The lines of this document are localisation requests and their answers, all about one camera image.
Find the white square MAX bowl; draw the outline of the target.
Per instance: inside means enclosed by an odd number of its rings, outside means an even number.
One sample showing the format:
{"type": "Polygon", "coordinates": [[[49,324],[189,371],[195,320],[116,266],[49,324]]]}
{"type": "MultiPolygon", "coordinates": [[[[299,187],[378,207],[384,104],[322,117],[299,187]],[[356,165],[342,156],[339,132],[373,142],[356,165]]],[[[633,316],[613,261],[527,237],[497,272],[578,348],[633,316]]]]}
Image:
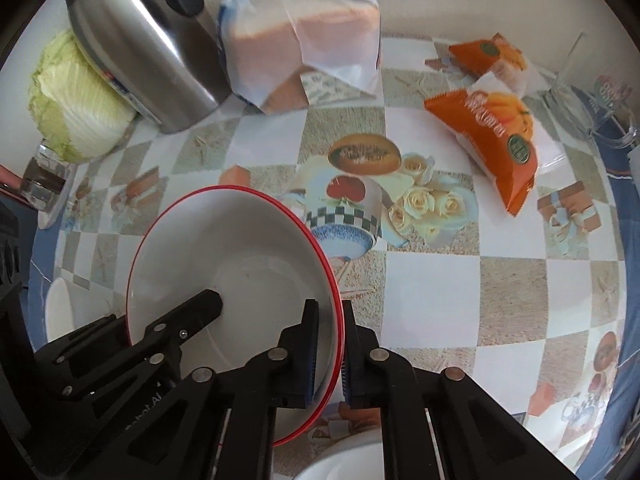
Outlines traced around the white square MAX bowl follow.
{"type": "Polygon", "coordinates": [[[64,278],[54,280],[44,303],[44,327],[47,342],[54,341],[75,329],[70,291],[64,278]]]}

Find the red-rimmed white bowl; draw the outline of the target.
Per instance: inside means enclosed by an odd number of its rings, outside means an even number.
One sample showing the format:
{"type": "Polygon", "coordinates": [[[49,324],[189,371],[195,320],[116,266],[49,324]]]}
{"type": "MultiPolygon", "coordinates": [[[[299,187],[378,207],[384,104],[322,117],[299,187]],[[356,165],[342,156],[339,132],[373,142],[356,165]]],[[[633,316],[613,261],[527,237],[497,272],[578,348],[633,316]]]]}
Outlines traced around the red-rimmed white bowl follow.
{"type": "Polygon", "coordinates": [[[274,348],[281,330],[319,306],[309,408],[281,408],[274,442],[288,443],[320,416],[341,373],[345,322],[337,282],[319,243],[271,196],[231,185],[200,188],[165,209],[142,237],[129,271],[126,320],[136,344],[145,329],[204,289],[221,314],[182,347],[181,371],[226,372],[274,348]]]}

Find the small white round bowl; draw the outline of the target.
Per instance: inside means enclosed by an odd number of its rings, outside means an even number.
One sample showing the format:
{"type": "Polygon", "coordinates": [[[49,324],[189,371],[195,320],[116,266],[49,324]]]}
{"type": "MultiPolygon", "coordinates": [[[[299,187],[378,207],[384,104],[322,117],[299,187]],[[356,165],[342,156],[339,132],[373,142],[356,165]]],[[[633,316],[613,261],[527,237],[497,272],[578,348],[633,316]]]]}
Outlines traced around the small white round bowl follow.
{"type": "Polygon", "coordinates": [[[341,440],[295,479],[302,480],[383,480],[382,430],[374,428],[341,440]]]}

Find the patterned blue-edged tablecloth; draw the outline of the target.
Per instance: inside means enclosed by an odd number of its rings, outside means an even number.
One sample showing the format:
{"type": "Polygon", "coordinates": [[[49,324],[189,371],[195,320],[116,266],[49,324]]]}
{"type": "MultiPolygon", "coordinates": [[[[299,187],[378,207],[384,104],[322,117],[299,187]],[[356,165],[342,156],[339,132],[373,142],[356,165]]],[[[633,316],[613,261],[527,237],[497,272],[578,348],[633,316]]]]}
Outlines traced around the patterned blue-edged tablecloth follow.
{"type": "Polygon", "coordinates": [[[144,230],[178,197],[228,178],[281,196],[330,145],[373,133],[401,152],[386,179],[405,244],[337,263],[356,319],[426,370],[457,365],[567,467],[601,479],[638,434],[639,207],[626,158],[574,139],[538,96],[526,106],[559,145],[517,216],[436,120],[427,98],[472,84],[443,39],[387,38],[375,96],[265,116],[231,98],[192,130],[140,122],[80,166],[72,198],[35,237],[23,311],[35,346],[64,278],[125,310],[144,230]]]}

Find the white oval tray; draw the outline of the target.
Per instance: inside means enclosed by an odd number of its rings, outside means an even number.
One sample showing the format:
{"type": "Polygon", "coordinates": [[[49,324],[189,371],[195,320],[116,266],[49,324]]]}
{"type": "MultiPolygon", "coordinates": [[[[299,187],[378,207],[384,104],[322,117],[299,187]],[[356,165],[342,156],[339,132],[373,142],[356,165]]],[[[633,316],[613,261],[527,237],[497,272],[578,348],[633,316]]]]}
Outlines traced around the white oval tray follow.
{"type": "Polygon", "coordinates": [[[53,202],[46,207],[45,210],[38,212],[38,229],[41,231],[50,229],[58,220],[61,212],[66,206],[68,198],[70,197],[70,190],[76,177],[78,169],[77,164],[67,164],[65,168],[65,182],[60,194],[53,196],[53,202]]]}

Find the upturned clear glass right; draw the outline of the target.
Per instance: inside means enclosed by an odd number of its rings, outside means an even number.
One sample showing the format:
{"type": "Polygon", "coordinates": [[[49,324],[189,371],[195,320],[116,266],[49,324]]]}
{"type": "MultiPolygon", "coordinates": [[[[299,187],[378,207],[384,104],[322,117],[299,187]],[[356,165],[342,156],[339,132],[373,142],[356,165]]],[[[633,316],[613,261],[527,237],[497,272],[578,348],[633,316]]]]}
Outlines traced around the upturned clear glass right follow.
{"type": "Polygon", "coordinates": [[[55,151],[41,143],[35,155],[29,159],[23,174],[21,196],[35,209],[45,210],[53,202],[53,196],[62,191],[67,164],[55,151]]]}

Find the napa cabbage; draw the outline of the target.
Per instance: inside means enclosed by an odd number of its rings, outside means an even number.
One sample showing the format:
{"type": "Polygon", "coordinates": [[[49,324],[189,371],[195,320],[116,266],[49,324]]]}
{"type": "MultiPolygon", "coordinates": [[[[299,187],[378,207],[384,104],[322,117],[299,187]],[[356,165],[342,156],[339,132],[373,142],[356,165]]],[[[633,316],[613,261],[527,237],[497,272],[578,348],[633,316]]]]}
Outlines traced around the napa cabbage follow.
{"type": "Polygon", "coordinates": [[[44,47],[28,109],[47,147],[74,164],[109,153],[137,115],[89,64],[69,29],[44,47]]]}

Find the orange snack packet front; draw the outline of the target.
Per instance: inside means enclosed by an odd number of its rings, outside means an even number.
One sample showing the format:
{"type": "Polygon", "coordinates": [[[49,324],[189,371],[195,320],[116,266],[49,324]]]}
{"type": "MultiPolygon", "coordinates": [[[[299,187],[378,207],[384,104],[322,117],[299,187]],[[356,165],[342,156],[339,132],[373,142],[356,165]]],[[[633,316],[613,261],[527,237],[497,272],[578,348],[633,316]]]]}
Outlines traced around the orange snack packet front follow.
{"type": "Polygon", "coordinates": [[[522,209],[536,177],[558,169],[566,155],[529,107],[493,73],[424,101],[454,134],[500,196],[506,212],[522,209]]]}

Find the orange snack packet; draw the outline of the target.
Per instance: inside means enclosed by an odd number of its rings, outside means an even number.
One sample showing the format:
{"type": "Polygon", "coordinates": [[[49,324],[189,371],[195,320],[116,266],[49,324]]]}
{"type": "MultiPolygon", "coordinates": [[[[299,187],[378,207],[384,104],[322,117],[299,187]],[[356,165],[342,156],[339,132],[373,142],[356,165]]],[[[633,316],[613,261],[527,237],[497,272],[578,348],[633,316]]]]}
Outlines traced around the orange snack packet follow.
{"type": "Polygon", "coordinates": [[[517,96],[532,96],[550,88],[528,57],[498,32],[490,39],[452,44],[448,51],[468,72],[479,77],[492,73],[517,96]]]}
{"type": "Polygon", "coordinates": [[[500,196],[506,212],[522,209],[536,177],[558,169],[566,155],[529,107],[493,73],[424,101],[454,134],[500,196]]]}

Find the bagged sliced bread loaf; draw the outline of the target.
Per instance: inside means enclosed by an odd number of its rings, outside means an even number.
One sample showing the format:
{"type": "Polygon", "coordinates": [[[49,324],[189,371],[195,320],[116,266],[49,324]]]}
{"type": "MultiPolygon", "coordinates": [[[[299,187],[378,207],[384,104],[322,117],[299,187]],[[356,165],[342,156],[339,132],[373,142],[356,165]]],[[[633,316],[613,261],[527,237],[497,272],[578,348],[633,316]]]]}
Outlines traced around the bagged sliced bread loaf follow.
{"type": "Polygon", "coordinates": [[[378,86],[378,0],[222,0],[218,30],[233,93],[267,115],[378,86]]]}

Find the stainless steel thermos jug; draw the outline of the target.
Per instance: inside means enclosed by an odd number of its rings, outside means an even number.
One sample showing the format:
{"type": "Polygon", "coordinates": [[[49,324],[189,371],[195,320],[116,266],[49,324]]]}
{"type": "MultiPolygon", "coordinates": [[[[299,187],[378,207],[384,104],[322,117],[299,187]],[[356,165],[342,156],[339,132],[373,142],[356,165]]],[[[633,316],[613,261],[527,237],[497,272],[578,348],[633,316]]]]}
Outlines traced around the stainless steel thermos jug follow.
{"type": "Polygon", "coordinates": [[[65,0],[81,52],[163,133],[189,129],[230,96],[204,0],[65,0]]]}

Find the clear glass mug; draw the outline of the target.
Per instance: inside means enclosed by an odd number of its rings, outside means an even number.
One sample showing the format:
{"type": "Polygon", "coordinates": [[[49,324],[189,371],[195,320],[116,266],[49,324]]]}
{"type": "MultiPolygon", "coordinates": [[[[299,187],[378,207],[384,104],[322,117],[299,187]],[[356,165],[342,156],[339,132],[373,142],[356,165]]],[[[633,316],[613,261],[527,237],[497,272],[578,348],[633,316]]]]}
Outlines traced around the clear glass mug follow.
{"type": "Polygon", "coordinates": [[[612,148],[639,142],[631,99],[639,84],[611,47],[581,32],[542,98],[554,118],[579,140],[600,138],[612,148]]]}

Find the orange snack packet back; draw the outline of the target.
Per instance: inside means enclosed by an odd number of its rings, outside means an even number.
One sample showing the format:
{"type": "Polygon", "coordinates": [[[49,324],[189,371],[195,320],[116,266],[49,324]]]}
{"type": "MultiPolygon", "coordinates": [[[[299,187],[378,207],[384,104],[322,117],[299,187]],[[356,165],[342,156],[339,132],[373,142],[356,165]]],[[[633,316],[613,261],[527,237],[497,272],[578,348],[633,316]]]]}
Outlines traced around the orange snack packet back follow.
{"type": "Polygon", "coordinates": [[[550,88],[528,57],[498,32],[490,39],[452,44],[448,51],[468,72],[479,77],[492,73],[517,96],[532,96],[550,88]]]}

